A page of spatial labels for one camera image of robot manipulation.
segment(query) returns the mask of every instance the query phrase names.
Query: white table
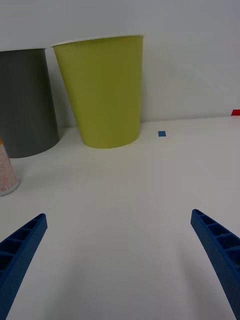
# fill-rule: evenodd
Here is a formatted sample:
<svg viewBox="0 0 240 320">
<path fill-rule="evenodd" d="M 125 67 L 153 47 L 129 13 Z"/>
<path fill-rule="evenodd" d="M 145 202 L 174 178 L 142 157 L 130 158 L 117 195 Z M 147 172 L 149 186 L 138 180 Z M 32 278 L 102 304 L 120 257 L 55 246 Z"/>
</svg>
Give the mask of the white table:
<svg viewBox="0 0 240 320">
<path fill-rule="evenodd" d="M 13 164 L 0 241 L 42 212 L 48 229 L 8 320 L 235 319 L 190 219 L 240 236 L 240 117 L 144 123 L 115 149 L 68 129 Z"/>
</svg>

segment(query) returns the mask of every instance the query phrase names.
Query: gray bin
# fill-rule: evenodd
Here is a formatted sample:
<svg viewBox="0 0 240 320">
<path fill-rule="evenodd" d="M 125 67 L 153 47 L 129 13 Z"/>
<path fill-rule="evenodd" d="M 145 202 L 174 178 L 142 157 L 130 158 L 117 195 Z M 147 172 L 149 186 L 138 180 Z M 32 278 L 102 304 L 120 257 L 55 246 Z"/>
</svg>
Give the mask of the gray bin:
<svg viewBox="0 0 240 320">
<path fill-rule="evenodd" d="M 0 137 L 10 158 L 59 141 L 45 49 L 0 52 Z"/>
</svg>

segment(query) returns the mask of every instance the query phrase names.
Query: can label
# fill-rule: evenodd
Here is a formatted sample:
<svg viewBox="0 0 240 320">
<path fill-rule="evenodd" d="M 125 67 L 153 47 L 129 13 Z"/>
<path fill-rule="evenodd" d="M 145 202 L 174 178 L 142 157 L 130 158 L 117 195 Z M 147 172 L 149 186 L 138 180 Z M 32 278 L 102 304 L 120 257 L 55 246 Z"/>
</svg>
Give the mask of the can label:
<svg viewBox="0 0 240 320">
<path fill-rule="evenodd" d="M 18 178 L 0 138 L 0 195 L 18 183 Z"/>
</svg>

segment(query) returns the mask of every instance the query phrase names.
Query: blue square marker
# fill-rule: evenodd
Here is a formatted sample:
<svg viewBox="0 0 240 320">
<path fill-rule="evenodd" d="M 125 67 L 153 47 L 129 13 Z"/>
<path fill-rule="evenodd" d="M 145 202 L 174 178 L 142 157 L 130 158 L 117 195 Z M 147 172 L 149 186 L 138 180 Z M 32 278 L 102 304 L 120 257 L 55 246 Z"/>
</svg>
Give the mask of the blue square marker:
<svg viewBox="0 0 240 320">
<path fill-rule="evenodd" d="M 159 137 L 166 137 L 166 131 L 158 131 Z"/>
</svg>

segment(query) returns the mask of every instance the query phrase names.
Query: white wall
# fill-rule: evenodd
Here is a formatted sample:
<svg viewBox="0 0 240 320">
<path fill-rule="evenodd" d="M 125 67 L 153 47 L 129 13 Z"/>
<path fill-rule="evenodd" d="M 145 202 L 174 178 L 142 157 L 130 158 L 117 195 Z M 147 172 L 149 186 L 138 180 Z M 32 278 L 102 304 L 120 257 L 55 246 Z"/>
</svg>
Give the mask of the white wall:
<svg viewBox="0 0 240 320">
<path fill-rule="evenodd" d="M 230 115 L 239 109 L 239 0 L 1 0 L 0 49 L 143 33 L 142 119 Z M 60 126 L 74 125 L 52 49 Z"/>
</svg>

